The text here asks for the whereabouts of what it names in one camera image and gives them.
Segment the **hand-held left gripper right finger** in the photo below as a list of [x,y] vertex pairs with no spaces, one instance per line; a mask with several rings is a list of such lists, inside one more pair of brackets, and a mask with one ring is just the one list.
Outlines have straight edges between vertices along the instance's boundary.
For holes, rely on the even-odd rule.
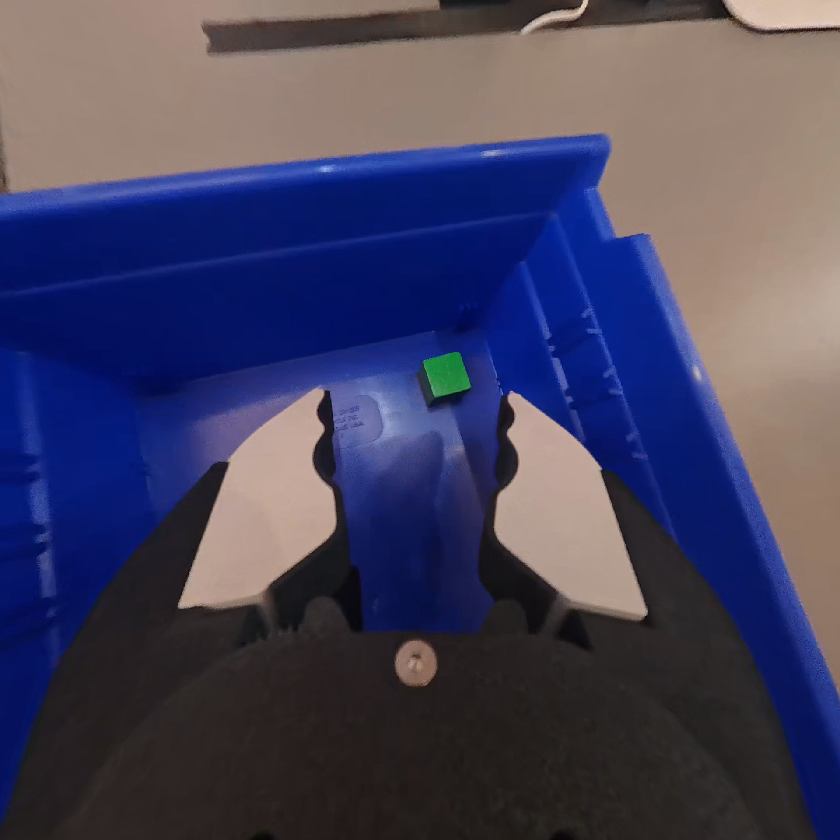
[[575,617],[640,627],[648,606],[598,461],[524,395],[500,400],[497,485],[479,545],[479,581],[528,634]]

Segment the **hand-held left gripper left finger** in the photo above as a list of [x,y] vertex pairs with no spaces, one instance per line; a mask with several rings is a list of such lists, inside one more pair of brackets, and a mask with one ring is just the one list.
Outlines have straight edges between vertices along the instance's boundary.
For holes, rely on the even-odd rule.
[[308,604],[336,601],[362,629],[361,575],[350,558],[335,481],[331,393],[310,390],[236,448],[209,514],[178,606],[258,607],[296,629]]

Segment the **green wooden cube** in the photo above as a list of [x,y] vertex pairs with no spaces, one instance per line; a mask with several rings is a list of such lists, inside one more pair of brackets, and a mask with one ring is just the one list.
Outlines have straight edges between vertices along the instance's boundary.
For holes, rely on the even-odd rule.
[[471,390],[466,364],[458,351],[423,360],[417,380],[427,408],[458,403]]

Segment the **blue plastic bin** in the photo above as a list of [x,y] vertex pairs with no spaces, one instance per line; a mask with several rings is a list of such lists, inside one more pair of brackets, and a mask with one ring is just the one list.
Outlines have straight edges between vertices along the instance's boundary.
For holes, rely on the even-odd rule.
[[[838,838],[836,688],[609,153],[2,196],[2,838]],[[179,608],[224,464],[312,389],[362,629]],[[509,392],[602,467],[642,626],[529,634],[481,584]]]

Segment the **white tablet stand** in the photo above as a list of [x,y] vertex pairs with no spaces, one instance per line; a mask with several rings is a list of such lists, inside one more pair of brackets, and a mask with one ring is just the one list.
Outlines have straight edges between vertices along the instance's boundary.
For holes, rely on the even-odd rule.
[[839,1],[723,1],[728,13],[756,32],[839,29]]

